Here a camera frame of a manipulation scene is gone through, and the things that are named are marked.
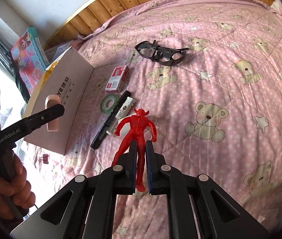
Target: black glasses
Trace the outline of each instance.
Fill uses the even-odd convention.
[[[161,47],[155,45],[155,43],[156,40],[153,43],[142,41],[140,44],[136,45],[135,49],[142,57],[167,67],[182,62],[185,58],[186,50],[188,50],[188,48],[173,49]]]

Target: red and white box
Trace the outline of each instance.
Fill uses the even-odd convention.
[[[121,92],[123,83],[129,73],[128,66],[117,67],[114,69],[105,91],[107,92]]]

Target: pink bedspread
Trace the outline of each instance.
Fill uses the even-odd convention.
[[[150,111],[155,151],[183,173],[205,173],[266,228],[282,219],[282,8],[255,0],[154,0],[108,21],[79,52],[95,67],[75,116],[67,154],[34,164],[58,191],[77,174],[111,165],[121,138],[90,144],[106,115],[113,69],[130,68],[124,90]],[[141,41],[189,47],[177,66],[134,51]],[[150,132],[145,132],[150,139]],[[113,238],[168,238],[165,196],[118,196]]]

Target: human hand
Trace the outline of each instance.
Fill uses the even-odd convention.
[[[36,196],[31,191],[31,185],[27,181],[27,171],[22,166],[19,157],[14,157],[15,176],[11,183],[0,177],[0,217],[4,219],[12,219],[14,217],[12,211],[3,200],[2,196],[13,196],[13,202],[22,208],[29,208],[35,204]]]

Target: green tape roll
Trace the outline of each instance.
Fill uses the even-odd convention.
[[[108,94],[103,98],[100,104],[101,112],[109,115],[115,105],[117,104],[119,97],[116,94]]]

